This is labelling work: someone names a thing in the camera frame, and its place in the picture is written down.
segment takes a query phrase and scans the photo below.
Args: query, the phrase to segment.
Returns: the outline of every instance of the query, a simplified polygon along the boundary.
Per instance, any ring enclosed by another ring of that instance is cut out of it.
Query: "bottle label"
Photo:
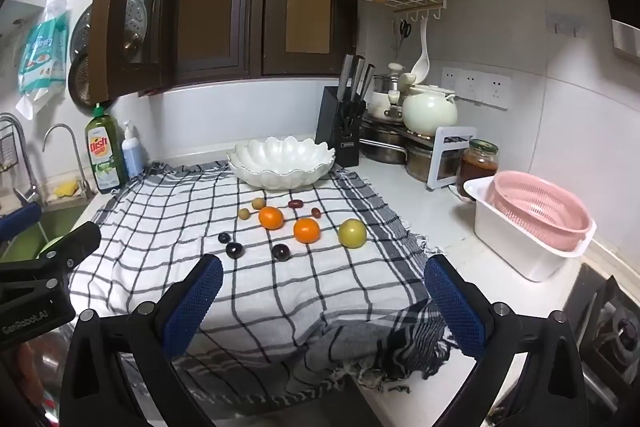
[[[89,142],[89,157],[98,188],[107,190],[118,187],[120,179],[107,130],[104,127],[95,127],[87,134],[87,140]]]

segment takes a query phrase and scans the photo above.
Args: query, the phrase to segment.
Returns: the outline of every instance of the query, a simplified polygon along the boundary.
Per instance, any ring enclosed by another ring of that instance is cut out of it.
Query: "white countertop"
[[[580,262],[569,260],[545,282],[524,279],[474,234],[475,206],[463,203],[448,188],[429,191],[414,180],[402,166],[391,166],[361,158],[353,168],[369,182],[412,232],[428,237],[430,246],[440,247],[466,281],[480,288],[490,302],[503,301],[516,313],[546,317],[562,309],[580,269]],[[76,226],[91,219],[109,199],[98,194]],[[517,355],[500,391],[503,395],[516,382],[526,355]],[[428,427],[436,422],[475,361],[458,350],[439,372],[428,380],[414,373],[407,384],[411,393],[379,393],[361,388],[362,394],[385,427]]]

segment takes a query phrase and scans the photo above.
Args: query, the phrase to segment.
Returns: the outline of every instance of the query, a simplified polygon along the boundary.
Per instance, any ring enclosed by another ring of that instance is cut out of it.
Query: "green bottle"
[[[94,172],[95,183],[102,194],[121,188],[127,182],[124,157],[118,143],[116,124],[104,109],[97,104],[94,119],[85,130],[86,148]]]

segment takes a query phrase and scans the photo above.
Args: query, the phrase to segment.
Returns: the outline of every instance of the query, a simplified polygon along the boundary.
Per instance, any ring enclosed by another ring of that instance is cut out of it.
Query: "sink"
[[[40,224],[50,240],[69,233],[87,207],[86,201],[74,203],[71,206],[62,204],[44,208]],[[47,241],[42,235],[40,227],[33,225],[20,235],[17,235],[9,243],[4,253],[0,251],[0,263],[34,259],[46,245]]]

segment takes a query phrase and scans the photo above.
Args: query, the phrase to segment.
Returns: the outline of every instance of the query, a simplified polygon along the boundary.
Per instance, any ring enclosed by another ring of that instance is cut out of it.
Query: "plaid tablecloth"
[[[282,209],[275,231],[238,209],[255,197]],[[292,210],[292,199],[304,207]],[[293,223],[322,216],[321,238],[302,245]],[[342,247],[337,228],[350,217],[367,225],[365,246]],[[449,356],[445,323],[422,283],[428,249],[357,174],[334,168],[311,187],[264,191],[226,164],[148,168],[98,213],[100,248],[73,273],[76,312],[101,316],[158,301],[204,253],[225,270],[218,297],[188,353],[174,361],[183,382],[213,417],[262,412],[321,396],[350,373],[363,385],[433,374]],[[230,259],[217,240],[229,232],[245,254]],[[271,247],[286,243],[281,263]],[[136,372],[132,372],[133,382]]]

